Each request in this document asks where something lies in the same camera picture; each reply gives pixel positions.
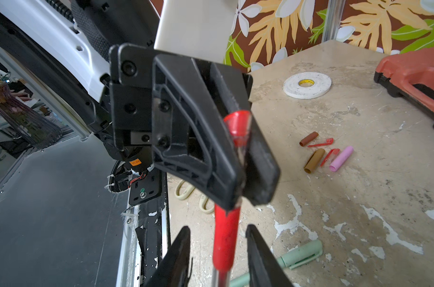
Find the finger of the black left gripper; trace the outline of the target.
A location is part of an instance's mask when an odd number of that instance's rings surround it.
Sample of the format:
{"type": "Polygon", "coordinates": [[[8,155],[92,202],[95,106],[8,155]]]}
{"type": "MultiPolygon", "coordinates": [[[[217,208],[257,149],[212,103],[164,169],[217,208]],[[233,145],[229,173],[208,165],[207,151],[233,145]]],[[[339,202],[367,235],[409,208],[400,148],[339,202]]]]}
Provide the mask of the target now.
{"type": "MultiPolygon", "coordinates": [[[[251,111],[251,75],[231,66],[214,63],[211,65],[210,76],[228,114],[239,110],[251,111]]],[[[280,167],[255,117],[252,118],[250,126],[246,159],[247,182],[242,195],[254,206],[270,203],[279,182],[280,167]]]]}

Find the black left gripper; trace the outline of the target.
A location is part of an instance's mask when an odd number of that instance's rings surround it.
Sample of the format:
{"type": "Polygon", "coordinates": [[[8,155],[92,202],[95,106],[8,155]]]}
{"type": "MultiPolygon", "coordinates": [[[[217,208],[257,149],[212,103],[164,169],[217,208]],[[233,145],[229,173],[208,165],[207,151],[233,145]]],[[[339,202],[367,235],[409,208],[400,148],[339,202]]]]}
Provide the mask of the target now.
{"type": "Polygon", "coordinates": [[[217,90],[216,72],[227,66],[131,43],[112,46],[109,63],[116,147],[152,145],[156,168],[232,210],[243,167],[217,90]]]}

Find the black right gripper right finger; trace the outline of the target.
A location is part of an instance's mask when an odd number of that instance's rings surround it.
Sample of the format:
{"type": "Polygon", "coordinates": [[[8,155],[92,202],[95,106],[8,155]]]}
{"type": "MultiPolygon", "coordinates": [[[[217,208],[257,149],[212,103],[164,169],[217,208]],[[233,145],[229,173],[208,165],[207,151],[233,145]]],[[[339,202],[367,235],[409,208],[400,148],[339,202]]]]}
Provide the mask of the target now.
{"type": "Polygon", "coordinates": [[[246,239],[248,241],[249,286],[291,287],[292,283],[255,225],[248,225],[246,239]]]}

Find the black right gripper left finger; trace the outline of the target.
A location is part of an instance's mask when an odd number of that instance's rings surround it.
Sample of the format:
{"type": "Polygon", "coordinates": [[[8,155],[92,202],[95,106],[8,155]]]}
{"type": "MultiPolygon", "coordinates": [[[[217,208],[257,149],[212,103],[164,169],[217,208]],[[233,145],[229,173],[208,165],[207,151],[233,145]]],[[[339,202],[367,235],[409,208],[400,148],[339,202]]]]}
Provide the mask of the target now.
{"type": "Polygon", "coordinates": [[[184,226],[145,286],[187,287],[190,279],[190,247],[191,231],[188,226],[184,226]]]}

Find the light green pen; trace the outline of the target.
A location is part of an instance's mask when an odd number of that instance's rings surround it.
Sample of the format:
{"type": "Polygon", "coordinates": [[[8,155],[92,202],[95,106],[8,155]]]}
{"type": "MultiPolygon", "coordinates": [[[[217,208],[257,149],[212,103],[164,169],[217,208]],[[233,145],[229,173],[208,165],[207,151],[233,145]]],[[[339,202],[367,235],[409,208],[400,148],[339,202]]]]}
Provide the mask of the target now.
{"type": "MultiPolygon", "coordinates": [[[[297,247],[284,255],[276,258],[277,262],[284,270],[296,269],[311,261],[318,259],[323,254],[323,244],[320,240],[311,241],[301,247],[297,247]]],[[[230,281],[231,287],[250,287],[249,272],[230,281]]]]}

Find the red brown pen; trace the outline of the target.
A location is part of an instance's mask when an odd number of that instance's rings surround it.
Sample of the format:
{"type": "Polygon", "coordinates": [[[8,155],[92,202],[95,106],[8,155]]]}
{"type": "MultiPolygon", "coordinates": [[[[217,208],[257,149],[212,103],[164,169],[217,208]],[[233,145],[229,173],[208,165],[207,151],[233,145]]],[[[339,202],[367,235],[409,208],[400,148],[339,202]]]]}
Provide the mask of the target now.
{"type": "MultiPolygon", "coordinates": [[[[239,163],[246,167],[246,151],[250,135],[252,115],[249,111],[240,110],[224,118],[233,140],[239,163]]],[[[213,245],[213,287],[227,287],[230,284],[231,269],[236,252],[237,231],[239,226],[242,200],[239,197],[235,208],[226,211],[215,208],[215,238],[213,245]]]]}

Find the tan pen cap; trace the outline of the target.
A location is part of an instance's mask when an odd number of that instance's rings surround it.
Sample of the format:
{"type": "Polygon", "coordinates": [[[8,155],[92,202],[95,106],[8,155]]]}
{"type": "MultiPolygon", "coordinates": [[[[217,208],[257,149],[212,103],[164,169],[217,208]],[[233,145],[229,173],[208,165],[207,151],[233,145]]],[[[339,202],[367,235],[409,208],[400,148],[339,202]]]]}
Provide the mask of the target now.
{"type": "Polygon", "coordinates": [[[325,150],[323,148],[317,149],[308,159],[306,165],[304,166],[304,171],[308,174],[313,173],[319,164],[322,161],[322,158],[325,154],[325,150]]]}

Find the brown marker cap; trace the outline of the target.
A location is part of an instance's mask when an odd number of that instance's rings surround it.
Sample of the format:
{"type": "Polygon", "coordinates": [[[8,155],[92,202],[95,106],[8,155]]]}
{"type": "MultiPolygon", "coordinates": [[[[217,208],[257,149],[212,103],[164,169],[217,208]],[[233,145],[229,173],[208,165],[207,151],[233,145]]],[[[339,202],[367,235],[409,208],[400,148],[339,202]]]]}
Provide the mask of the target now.
{"type": "Polygon", "coordinates": [[[305,147],[307,146],[311,141],[313,141],[314,139],[316,139],[319,136],[319,134],[317,132],[312,132],[309,135],[307,135],[306,137],[304,137],[300,142],[299,145],[301,147],[305,147]]]}

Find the red clip pen cap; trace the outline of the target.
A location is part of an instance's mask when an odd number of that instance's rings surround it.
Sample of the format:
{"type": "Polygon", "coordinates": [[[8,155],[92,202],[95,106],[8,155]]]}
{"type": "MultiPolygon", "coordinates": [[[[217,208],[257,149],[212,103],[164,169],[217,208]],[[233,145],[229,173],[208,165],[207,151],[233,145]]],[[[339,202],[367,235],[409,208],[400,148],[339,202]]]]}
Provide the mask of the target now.
{"type": "Polygon", "coordinates": [[[321,162],[320,167],[324,167],[324,165],[326,164],[327,161],[330,161],[330,162],[334,161],[339,154],[340,154],[340,149],[338,149],[338,148],[331,149],[328,152],[328,154],[325,156],[323,161],[321,162]]]}

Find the pink pen cap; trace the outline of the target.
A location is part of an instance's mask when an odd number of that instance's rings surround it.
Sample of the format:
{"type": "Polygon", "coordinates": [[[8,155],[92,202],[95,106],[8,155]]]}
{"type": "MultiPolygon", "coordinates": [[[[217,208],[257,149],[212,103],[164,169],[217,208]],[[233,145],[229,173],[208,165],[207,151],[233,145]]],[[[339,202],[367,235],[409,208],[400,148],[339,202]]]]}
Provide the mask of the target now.
{"type": "Polygon", "coordinates": [[[329,165],[329,169],[332,172],[337,172],[342,165],[347,161],[347,159],[353,154],[354,148],[352,146],[346,147],[329,165]]]}

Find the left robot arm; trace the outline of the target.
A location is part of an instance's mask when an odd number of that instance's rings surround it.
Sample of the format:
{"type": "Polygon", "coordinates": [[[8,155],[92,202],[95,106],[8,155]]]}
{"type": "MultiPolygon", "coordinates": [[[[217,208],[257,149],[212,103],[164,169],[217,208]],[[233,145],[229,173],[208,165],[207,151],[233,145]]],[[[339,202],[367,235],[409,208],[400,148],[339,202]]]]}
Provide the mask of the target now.
{"type": "Polygon", "coordinates": [[[0,1],[0,47],[57,93],[125,164],[149,167],[225,210],[270,203],[280,167],[249,112],[252,76],[226,64],[237,1],[0,1]]]}

